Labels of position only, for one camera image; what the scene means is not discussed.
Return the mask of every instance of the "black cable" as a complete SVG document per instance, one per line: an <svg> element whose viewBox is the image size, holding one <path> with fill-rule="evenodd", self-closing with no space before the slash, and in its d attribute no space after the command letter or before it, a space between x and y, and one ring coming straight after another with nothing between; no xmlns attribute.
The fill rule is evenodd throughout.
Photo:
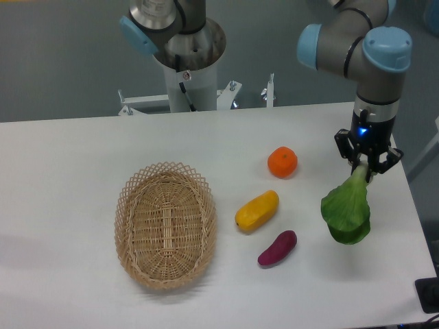
<svg viewBox="0 0 439 329"><path fill-rule="evenodd" d="M180 13L181 21L183 23L183 29L184 29L185 26L186 26L186 14L185 14L185 11L183 10L183 7L180 5L178 0L174 0L174 3L176 5L176 8L177 8L178 12Z"/></svg>
<svg viewBox="0 0 439 329"><path fill-rule="evenodd" d="M176 73L178 73L179 70L180 70L180 63L181 63L181 57L180 57L180 55L176 55ZM178 85L180 86L181 92L186 97L187 104L189 105L189 108L191 109L191 112L197 112L197 109L193 105L192 100L191 100L191 98L189 97L189 94L186 91L185 84L180 82Z"/></svg>
<svg viewBox="0 0 439 329"><path fill-rule="evenodd" d="M422 328L422 329L434 329L434 328L439 328L439 322L437 322L437 321L435 321L434 323L436 324L436 322L437 322L438 326L434 326L434 327L429 326L429 324L431 324L431 323L432 323L434 320L436 320L437 318L439 318L439 314L436 314L434 317L430 317L426 322L423 322L421 328Z"/></svg>
<svg viewBox="0 0 439 329"><path fill-rule="evenodd" d="M357 12L358 14L362 15L365 21L367 22L367 24L369 25L369 29L373 29L373 24L372 21L370 20L370 17L363 10L360 10L358 8L346 8L343 9L342 12L345 12L347 10L352 10L353 12Z"/></svg>
<svg viewBox="0 0 439 329"><path fill-rule="evenodd" d="M354 53L354 50L356 46L359 44L359 42L363 40L362 36L359 36L353 44L349 47L348 53L346 54L346 58L344 59L344 67L343 67L343 76L347 79L348 78L348 70L349 70L349 63L351 62L352 54Z"/></svg>
<svg viewBox="0 0 439 329"><path fill-rule="evenodd" d="M338 2L333 6L333 8L334 8L334 9L337 9L337 8L339 8L343 3L344 3L344 0L340 0L340 1L338 1Z"/></svg>

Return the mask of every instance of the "sweet potato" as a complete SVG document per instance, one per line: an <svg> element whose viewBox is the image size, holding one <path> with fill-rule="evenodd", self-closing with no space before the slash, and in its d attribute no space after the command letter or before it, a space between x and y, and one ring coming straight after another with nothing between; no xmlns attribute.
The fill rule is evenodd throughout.
<svg viewBox="0 0 439 329"><path fill-rule="evenodd" d="M259 257L261 266L270 266L283 260L297 244L297 236L294 231L288 230L279 234L273 244L269 246Z"/></svg>

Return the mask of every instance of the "green leafy vegetable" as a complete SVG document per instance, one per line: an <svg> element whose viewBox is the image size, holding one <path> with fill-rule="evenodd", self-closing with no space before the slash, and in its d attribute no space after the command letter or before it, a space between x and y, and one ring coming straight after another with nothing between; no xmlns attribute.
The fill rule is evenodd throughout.
<svg viewBox="0 0 439 329"><path fill-rule="evenodd" d="M370 232L367 170L359 165L342 185L322 199L321 212L329 232L345 245L360 242Z"/></svg>

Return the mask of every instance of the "wicker basket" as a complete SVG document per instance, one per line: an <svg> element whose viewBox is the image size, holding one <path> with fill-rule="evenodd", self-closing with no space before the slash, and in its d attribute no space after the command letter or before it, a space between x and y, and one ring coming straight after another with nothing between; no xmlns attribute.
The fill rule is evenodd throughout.
<svg viewBox="0 0 439 329"><path fill-rule="evenodd" d="M123 268L153 289L181 287L213 256L215 204L206 180L182 163L158 163L126 183L117 204L116 250Z"/></svg>

